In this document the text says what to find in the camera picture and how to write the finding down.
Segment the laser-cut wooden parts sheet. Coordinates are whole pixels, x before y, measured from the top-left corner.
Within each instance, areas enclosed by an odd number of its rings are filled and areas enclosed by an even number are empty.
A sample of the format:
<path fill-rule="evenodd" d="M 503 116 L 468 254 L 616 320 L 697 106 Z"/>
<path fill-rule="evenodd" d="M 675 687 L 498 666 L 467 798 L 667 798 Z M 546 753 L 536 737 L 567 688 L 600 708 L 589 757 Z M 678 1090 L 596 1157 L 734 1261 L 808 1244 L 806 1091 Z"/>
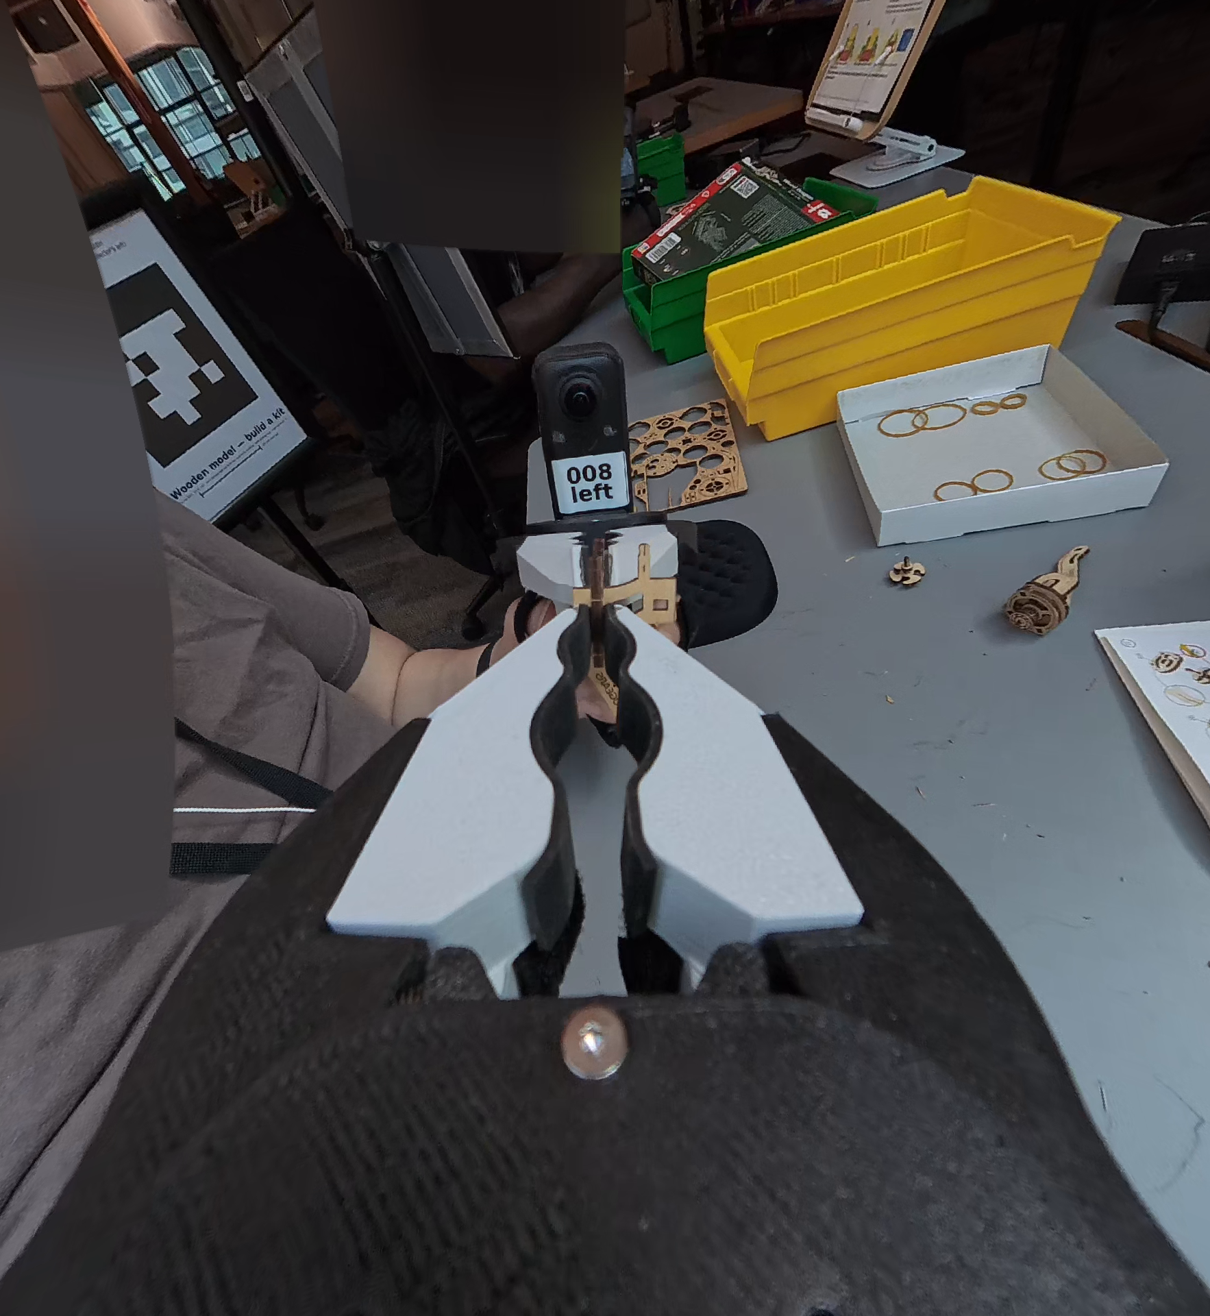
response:
<path fill-rule="evenodd" d="M 670 512 L 742 494 L 745 472 L 725 398 L 629 422 L 633 506 Z"/>

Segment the dark model kit box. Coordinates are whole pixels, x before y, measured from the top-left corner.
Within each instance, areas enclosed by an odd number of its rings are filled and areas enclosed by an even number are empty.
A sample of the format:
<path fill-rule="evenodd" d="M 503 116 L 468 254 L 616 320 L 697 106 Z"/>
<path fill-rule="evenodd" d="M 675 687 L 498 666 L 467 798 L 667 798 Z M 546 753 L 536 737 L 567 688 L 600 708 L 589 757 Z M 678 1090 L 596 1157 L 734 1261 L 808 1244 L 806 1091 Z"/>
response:
<path fill-rule="evenodd" d="M 839 220 L 839 204 L 815 199 L 778 172 L 742 158 L 678 205 L 629 253 L 645 283 L 667 282 Z"/>

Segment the black device on stand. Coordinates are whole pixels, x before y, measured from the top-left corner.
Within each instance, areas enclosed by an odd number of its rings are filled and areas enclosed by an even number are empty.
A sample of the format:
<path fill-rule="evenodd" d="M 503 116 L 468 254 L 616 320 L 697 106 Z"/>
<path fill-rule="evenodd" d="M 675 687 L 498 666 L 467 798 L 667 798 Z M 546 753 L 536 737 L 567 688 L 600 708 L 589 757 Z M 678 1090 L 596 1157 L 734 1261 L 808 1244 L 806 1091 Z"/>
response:
<path fill-rule="evenodd" d="M 1210 221 L 1155 226 L 1137 240 L 1114 304 L 1210 300 Z"/>

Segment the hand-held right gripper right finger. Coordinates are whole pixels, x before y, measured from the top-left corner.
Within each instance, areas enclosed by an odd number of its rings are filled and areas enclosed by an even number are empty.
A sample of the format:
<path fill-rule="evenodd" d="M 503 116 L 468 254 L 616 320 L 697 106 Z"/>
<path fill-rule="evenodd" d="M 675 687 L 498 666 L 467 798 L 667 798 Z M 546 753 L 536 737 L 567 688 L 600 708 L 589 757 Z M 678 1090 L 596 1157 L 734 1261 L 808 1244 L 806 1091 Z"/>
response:
<path fill-rule="evenodd" d="M 852 927 L 864 906 L 774 740 L 785 729 L 622 607 L 601 622 L 634 758 L 620 848 L 626 935 L 695 988 L 732 943 Z"/>

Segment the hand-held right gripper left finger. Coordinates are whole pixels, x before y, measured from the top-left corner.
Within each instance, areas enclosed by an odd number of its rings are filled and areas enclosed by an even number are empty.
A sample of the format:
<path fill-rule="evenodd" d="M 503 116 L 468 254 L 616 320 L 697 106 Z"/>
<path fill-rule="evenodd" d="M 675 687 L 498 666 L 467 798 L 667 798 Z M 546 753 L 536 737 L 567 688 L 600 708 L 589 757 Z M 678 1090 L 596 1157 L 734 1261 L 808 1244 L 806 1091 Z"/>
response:
<path fill-rule="evenodd" d="M 587 607 L 531 634 L 426 720 L 327 910 L 339 934 L 460 947 L 503 999 L 517 959 L 548 951 L 577 875 L 558 764 L 591 663 Z"/>

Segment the white cardboard tray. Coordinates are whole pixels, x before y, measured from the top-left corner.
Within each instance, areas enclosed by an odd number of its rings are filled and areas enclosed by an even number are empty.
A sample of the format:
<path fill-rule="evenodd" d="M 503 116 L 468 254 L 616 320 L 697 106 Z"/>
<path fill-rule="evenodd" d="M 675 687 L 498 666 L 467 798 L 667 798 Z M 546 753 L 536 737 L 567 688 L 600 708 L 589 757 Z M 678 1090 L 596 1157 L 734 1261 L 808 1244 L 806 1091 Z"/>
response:
<path fill-rule="evenodd" d="M 890 439 L 876 428 L 891 409 L 1017 390 L 1027 397 L 1023 409 L 968 415 L 939 432 Z M 1048 344 L 840 390 L 837 427 L 880 546 L 1142 508 L 1167 469 L 1139 424 Z M 1044 457 L 1072 448 L 1103 451 L 1109 464 L 1063 483 L 1038 475 Z M 1011 471 L 1015 484 L 955 501 L 932 498 L 942 481 L 968 480 L 986 467 Z"/>

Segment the thin wooden model part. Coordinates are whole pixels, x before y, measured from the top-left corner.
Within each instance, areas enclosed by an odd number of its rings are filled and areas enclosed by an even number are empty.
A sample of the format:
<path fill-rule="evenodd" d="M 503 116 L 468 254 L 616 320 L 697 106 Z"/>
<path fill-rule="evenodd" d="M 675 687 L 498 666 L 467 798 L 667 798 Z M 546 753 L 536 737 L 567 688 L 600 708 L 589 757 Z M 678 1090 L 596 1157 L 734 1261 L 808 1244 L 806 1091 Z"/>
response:
<path fill-rule="evenodd" d="M 583 546 L 581 575 L 585 587 L 585 605 L 591 615 L 591 666 L 584 683 L 583 707 L 585 715 L 598 727 L 616 724 L 617 688 L 606 669 L 606 650 L 602 636 L 602 616 L 606 611 L 605 593 L 610 584 L 610 537 L 593 535 Z"/>

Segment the group of tan rings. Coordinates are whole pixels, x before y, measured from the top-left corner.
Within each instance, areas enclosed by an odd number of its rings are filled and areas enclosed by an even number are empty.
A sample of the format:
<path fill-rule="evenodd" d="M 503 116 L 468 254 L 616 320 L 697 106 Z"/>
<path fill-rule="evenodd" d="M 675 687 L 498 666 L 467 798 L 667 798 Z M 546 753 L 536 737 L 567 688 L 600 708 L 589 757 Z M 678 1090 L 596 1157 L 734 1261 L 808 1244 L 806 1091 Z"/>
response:
<path fill-rule="evenodd" d="M 990 417 L 1017 411 L 1026 405 L 1027 397 L 1022 390 L 1009 391 L 998 397 L 975 398 L 968 402 L 943 399 L 924 406 L 891 409 L 877 418 L 876 428 L 883 438 L 906 439 L 956 427 L 968 415 Z M 1038 475 L 1048 483 L 1063 483 L 1101 472 L 1108 464 L 1109 459 L 1103 451 L 1072 448 L 1044 457 L 1038 467 Z M 968 480 L 942 481 L 934 488 L 932 498 L 936 502 L 955 501 L 961 496 L 1006 492 L 1014 484 L 1015 476 L 1011 471 L 1002 467 L 986 467 L 976 471 Z"/>

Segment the white tablet stand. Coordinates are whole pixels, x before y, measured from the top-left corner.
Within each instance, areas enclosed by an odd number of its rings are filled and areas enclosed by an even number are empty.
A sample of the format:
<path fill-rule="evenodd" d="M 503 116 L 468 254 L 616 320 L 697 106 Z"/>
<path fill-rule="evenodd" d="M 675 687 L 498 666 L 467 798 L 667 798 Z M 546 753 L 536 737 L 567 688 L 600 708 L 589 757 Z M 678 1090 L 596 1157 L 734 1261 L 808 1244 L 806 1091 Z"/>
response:
<path fill-rule="evenodd" d="M 965 151 L 928 135 L 886 126 L 864 142 L 876 149 L 829 170 L 829 176 L 856 188 L 877 189 L 957 160 Z"/>

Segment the tablet showing instructions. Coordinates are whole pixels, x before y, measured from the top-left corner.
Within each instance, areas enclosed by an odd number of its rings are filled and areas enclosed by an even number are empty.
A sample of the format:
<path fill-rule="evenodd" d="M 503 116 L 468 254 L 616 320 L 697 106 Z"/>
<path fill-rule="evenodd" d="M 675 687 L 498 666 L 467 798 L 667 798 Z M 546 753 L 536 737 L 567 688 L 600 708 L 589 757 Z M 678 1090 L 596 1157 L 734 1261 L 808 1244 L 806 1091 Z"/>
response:
<path fill-rule="evenodd" d="M 804 122 L 848 139 L 883 129 L 944 1 L 845 1 L 804 106 Z"/>

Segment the yellow plastic storage bin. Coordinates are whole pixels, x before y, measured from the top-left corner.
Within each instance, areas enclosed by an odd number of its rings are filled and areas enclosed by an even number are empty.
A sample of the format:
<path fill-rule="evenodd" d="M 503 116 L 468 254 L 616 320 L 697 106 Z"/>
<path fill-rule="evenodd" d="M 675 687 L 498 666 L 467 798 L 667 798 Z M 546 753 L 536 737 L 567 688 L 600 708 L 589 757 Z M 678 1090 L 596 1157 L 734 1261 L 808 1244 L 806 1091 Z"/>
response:
<path fill-rule="evenodd" d="M 791 435 L 841 390 L 1059 345 L 1118 221 L 977 175 L 713 270 L 705 347 L 745 422 Z"/>

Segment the person's left forearm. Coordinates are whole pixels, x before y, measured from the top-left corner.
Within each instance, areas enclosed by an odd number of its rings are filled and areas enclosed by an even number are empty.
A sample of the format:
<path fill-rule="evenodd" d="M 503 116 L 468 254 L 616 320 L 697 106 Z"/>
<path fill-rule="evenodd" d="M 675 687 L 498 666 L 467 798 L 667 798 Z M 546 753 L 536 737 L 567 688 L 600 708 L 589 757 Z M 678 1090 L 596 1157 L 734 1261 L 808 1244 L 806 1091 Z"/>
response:
<path fill-rule="evenodd" d="M 368 750 L 381 748 L 408 721 L 430 716 L 492 666 L 500 648 L 492 641 L 481 649 L 411 649 L 375 626 L 366 634 L 346 708 Z"/>

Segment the green plastic bin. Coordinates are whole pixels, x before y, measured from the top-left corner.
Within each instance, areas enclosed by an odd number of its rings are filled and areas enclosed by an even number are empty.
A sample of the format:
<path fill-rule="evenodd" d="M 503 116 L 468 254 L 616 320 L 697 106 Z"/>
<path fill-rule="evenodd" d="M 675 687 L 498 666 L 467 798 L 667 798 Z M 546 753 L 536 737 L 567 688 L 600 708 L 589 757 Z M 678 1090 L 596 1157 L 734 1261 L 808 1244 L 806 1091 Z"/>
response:
<path fill-rule="evenodd" d="M 660 207 L 684 199 L 684 142 L 679 131 L 638 139 L 635 159 L 638 174 L 653 182 L 650 189 Z"/>
<path fill-rule="evenodd" d="M 807 175 L 800 182 L 800 187 L 814 200 L 835 211 L 835 216 L 820 225 L 823 229 L 866 217 L 878 208 L 874 192 L 849 187 L 835 179 Z M 646 345 L 662 354 L 664 362 L 676 364 L 695 357 L 705 351 L 703 320 L 705 285 L 709 273 L 752 254 L 766 254 L 798 238 L 798 236 L 777 238 L 753 252 L 723 257 L 697 270 L 683 271 L 676 278 L 657 286 L 643 282 L 635 274 L 629 254 L 630 249 L 625 248 L 620 254 L 621 292 L 630 320 L 645 339 Z"/>

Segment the wooden model subassembly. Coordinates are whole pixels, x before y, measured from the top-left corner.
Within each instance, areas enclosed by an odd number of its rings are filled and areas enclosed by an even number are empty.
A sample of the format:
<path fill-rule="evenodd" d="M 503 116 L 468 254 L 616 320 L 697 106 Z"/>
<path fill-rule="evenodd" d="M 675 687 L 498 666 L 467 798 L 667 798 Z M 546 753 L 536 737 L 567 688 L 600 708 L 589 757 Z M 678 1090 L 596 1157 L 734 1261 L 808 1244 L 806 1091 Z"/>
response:
<path fill-rule="evenodd" d="M 1021 584 L 1004 604 L 1008 622 L 1023 633 L 1043 636 L 1059 626 L 1070 613 L 1071 593 L 1077 587 L 1077 567 L 1089 546 L 1075 546 L 1063 554 L 1056 567 Z"/>

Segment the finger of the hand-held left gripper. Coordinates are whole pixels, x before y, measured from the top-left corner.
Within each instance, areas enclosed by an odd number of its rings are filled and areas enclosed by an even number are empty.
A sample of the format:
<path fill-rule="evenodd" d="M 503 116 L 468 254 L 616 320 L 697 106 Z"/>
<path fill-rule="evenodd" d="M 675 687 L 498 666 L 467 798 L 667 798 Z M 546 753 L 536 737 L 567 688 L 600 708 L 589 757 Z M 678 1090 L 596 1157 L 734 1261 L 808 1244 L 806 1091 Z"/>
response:
<path fill-rule="evenodd" d="M 610 588 L 624 605 L 683 646 L 679 609 L 679 538 L 668 529 L 620 529 L 610 535 Z"/>
<path fill-rule="evenodd" d="M 585 588 L 580 533 L 527 534 L 517 549 L 518 576 L 526 591 L 550 600 L 555 611 L 573 612 L 576 591 Z"/>

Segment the white sign with black marker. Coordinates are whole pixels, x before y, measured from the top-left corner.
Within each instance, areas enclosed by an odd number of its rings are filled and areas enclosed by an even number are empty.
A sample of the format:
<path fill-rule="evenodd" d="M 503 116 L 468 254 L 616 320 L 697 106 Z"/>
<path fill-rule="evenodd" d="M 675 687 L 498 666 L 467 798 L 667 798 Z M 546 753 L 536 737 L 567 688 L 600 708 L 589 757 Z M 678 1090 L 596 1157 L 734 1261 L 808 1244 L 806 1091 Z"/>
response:
<path fill-rule="evenodd" d="M 94 226 L 154 486 L 216 523 L 307 434 L 193 269 L 141 208 Z"/>

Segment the cross-shaped wooden model part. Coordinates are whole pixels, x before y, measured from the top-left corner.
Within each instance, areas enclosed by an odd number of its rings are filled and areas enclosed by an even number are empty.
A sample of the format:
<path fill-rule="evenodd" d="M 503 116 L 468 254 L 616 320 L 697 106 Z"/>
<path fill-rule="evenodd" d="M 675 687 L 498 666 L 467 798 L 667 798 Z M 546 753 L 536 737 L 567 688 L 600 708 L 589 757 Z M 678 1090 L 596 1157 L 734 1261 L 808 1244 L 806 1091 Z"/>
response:
<path fill-rule="evenodd" d="M 571 604 L 600 609 L 627 608 L 654 628 L 678 620 L 676 568 L 651 567 L 651 545 L 645 538 L 595 538 L 581 555 L 581 584 L 572 588 Z"/>

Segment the person's left hand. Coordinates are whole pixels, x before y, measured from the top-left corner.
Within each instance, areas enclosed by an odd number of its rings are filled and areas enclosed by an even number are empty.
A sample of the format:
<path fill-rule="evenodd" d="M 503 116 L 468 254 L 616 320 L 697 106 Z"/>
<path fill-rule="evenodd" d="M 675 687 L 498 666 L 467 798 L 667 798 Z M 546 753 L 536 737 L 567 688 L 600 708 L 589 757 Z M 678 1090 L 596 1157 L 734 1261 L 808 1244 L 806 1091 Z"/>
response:
<path fill-rule="evenodd" d="M 556 616 L 556 607 L 552 601 L 540 600 L 535 603 L 522 620 L 518 620 L 518 607 L 510 605 L 503 617 L 501 633 L 492 642 L 485 645 L 478 655 L 474 675 L 480 677 L 489 666 L 501 661 L 514 650 L 525 638 L 543 626 Z"/>

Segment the another person's forearm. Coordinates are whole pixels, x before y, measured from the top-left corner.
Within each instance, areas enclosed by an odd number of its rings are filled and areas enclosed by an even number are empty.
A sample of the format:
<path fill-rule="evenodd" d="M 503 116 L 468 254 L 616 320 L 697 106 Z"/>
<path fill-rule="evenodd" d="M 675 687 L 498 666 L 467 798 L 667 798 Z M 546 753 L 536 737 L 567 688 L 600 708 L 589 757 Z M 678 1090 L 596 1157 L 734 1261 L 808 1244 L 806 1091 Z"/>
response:
<path fill-rule="evenodd" d="M 526 287 L 496 308 L 514 356 L 555 345 L 620 274 L 620 254 L 518 253 Z"/>

